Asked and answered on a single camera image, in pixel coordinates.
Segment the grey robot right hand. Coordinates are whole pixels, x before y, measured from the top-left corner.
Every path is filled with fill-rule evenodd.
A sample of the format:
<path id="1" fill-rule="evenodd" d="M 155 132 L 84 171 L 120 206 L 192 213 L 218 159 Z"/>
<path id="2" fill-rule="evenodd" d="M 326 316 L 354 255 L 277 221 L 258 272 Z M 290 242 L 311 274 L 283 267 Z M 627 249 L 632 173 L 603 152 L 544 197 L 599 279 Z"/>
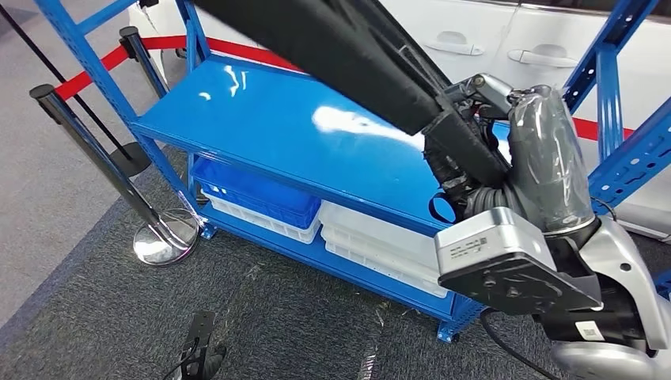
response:
<path id="1" fill-rule="evenodd" d="M 447 97 L 470 105 L 486 146 L 493 120 L 506 117 L 510 163 L 499 184 L 464 174 L 440 179 L 455 219 L 461 222 L 493 207 L 508 207 L 545 234 L 568 234 L 595 219 L 587 173 L 574 122 L 560 91 L 549 85 L 515 89 L 489 74 L 450 86 Z"/>

